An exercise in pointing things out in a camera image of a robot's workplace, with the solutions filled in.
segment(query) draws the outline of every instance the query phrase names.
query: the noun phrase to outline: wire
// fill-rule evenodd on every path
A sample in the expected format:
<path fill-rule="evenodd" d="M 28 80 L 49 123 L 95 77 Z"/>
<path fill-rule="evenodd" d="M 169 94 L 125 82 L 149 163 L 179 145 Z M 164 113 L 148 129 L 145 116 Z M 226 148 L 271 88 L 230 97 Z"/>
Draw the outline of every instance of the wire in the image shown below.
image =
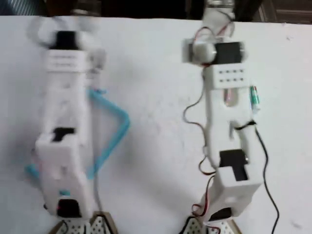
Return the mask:
<path fill-rule="evenodd" d="M 245 124 L 245 125 L 243 125 L 241 127 L 235 128 L 235 129 L 236 130 L 242 130 L 242 129 L 250 126 L 250 125 L 256 125 L 256 122 L 254 120 L 251 120 L 247 124 Z M 261 137 L 261 135 L 260 135 L 260 133 L 259 133 L 259 131 L 257 130 L 256 127 L 255 127 L 255 133 L 256 133 L 256 135 L 258 137 L 258 140 L 260 141 L 260 144 L 262 146 L 262 149 L 263 149 L 264 155 L 265 155 L 265 164 L 264 164 L 264 168 L 263 168 L 264 187 L 265 187 L 265 190 L 266 190 L 266 192 L 267 192 L 267 194 L 268 194 L 272 204 L 274 205 L 274 208 L 275 208 L 276 213 L 277 213 L 277 217 L 276 217 L 276 220 L 274 222 L 274 225 L 272 227 L 272 232 L 271 232 L 273 234 L 275 229 L 276 229 L 277 222 L 279 220 L 279 210 L 278 210 L 278 207 L 277 207 L 277 205 L 276 205 L 276 203 L 275 203 L 275 201 L 274 201 L 274 199 L 273 199 L 273 197 L 272 197 L 272 195 L 271 195 L 271 193 L 269 191 L 268 184 L 267 184 L 267 179 L 266 179 L 266 172 L 267 172 L 267 167 L 268 167 L 268 164 L 269 164 L 269 154 L 268 154 L 267 148 L 265 147 L 265 144 L 264 144 L 264 142 L 262 140 L 262 137 Z"/>
<path fill-rule="evenodd" d="M 261 144 L 261 146 L 262 146 L 262 148 L 263 148 L 263 151 L 264 151 L 264 154 L 265 154 L 265 164 L 264 164 L 264 168 L 263 168 L 264 187 L 265 187 L 265 190 L 267 191 L 267 194 L 268 194 L 268 196 L 269 196 L 269 198 L 270 198 L 272 204 L 274 205 L 275 210 L 276 210 L 276 213 L 277 213 L 277 217 L 276 217 L 276 220 L 275 220 L 275 222 L 274 222 L 274 225 L 273 225 L 273 228 L 272 228 L 272 232 L 271 232 L 271 233 L 273 234 L 274 231 L 275 231 L 275 229 L 276 229 L 277 222 L 278 222 L 278 220 L 279 220 L 279 210 L 278 210 L 278 207 L 277 207 L 276 203 L 274 202 L 274 199 L 273 199 L 273 197 L 272 197 L 272 195 L 271 195 L 271 193 L 270 193 L 270 191 L 269 191 L 268 185 L 267 185 L 266 171 L 267 171 L 267 166 L 268 166 L 268 164 L 269 164 L 269 155 L 268 155 L 267 149 L 266 149 L 266 147 L 265 147 L 265 145 L 264 145 L 264 142 L 263 142 L 263 140 L 262 140 L 262 138 L 261 138 L 261 135 L 260 135 L 260 133 L 258 132 L 257 128 L 255 128 L 255 133 L 256 133 L 256 135 L 257 135 L 259 141 L 260 141 L 260 144 Z"/>
<path fill-rule="evenodd" d="M 209 189 L 210 181 L 211 181 L 212 178 L 214 178 L 214 177 L 215 177 L 214 175 L 211 176 L 211 177 L 209 178 L 209 180 L 208 180 L 208 183 L 207 183 L 206 192 L 205 192 L 205 205 L 204 205 L 203 212 L 202 212 L 201 214 L 198 214 L 198 213 L 196 213 L 196 211 L 194 211 L 194 207 L 198 207 L 198 208 L 201 209 L 201 208 L 202 208 L 201 205 L 199 205 L 199 204 L 194 204 L 194 205 L 192 206 L 192 215 L 194 215 L 195 217 L 203 217 L 203 216 L 207 213 L 207 211 L 208 211 L 208 209 L 209 209 L 210 199 L 209 199 L 208 189 Z"/>
<path fill-rule="evenodd" d="M 223 15 L 225 15 L 225 16 L 228 18 L 228 20 L 229 20 L 229 23 L 226 24 L 226 25 L 219 31 L 219 33 L 217 34 L 217 36 L 219 36 L 222 32 L 224 32 L 224 31 L 227 29 L 227 27 L 231 24 L 231 25 L 232 25 L 232 30 L 231 30 L 230 37 L 232 37 L 232 36 L 233 36 L 233 33 L 234 33 L 234 31 L 235 31 L 235 23 L 234 23 L 233 18 L 232 18 L 229 14 L 227 14 L 227 13 L 221 11 L 221 10 L 216 9 L 216 11 L 219 12 L 219 13 L 221 13 L 221 14 L 223 14 Z"/>
<path fill-rule="evenodd" d="M 98 125 L 99 119 L 97 118 L 97 119 L 95 119 L 95 121 L 96 121 L 96 124 Z M 96 162 L 97 162 L 96 154 L 93 152 L 93 165 L 95 165 Z M 94 173 L 93 189 L 94 189 L 95 201 L 97 203 L 99 211 L 102 212 L 103 211 L 103 205 L 102 205 L 101 199 L 99 197 L 98 172 Z"/>
<path fill-rule="evenodd" d="M 65 227 L 66 227 L 66 231 L 63 234 L 67 234 L 69 230 L 68 224 L 64 220 L 62 220 L 62 223 L 65 224 Z"/>
<path fill-rule="evenodd" d="M 204 80 L 203 72 L 204 72 L 205 68 L 206 68 L 206 67 L 204 67 L 204 69 L 202 70 L 202 73 L 201 73 L 201 76 L 202 76 L 203 80 Z M 202 98 L 203 98 L 203 96 L 204 96 L 204 92 L 205 92 L 205 86 L 204 86 L 204 83 L 203 83 L 203 86 L 202 86 L 202 90 L 201 90 L 201 94 L 200 94 L 199 99 L 198 99 L 195 103 L 193 103 L 193 104 L 187 106 L 187 107 L 184 109 L 184 111 L 183 111 L 183 121 L 186 122 L 186 123 L 188 123 L 188 124 L 196 125 L 196 126 L 198 126 L 198 127 L 201 129 L 202 135 L 203 135 L 203 137 L 204 137 L 204 147 L 207 147 L 207 138 L 206 138 L 206 134 L 205 134 L 205 128 L 204 128 L 200 123 L 198 123 L 198 122 L 193 122 L 193 121 L 189 121 L 189 120 L 186 118 L 186 112 L 187 112 L 190 108 L 192 108 L 192 107 L 194 107 L 194 106 L 196 106 L 197 104 L 200 103 L 200 101 L 202 100 Z M 205 161 L 206 158 L 207 158 L 207 155 L 204 154 L 204 158 L 203 158 L 203 159 L 200 161 L 200 163 L 198 164 L 198 169 L 199 169 L 200 172 L 202 172 L 204 175 L 210 176 L 210 175 L 213 175 L 213 174 L 215 173 L 215 171 L 214 171 L 214 172 L 205 172 L 205 171 L 203 171 L 203 170 L 201 169 L 202 163 Z"/>

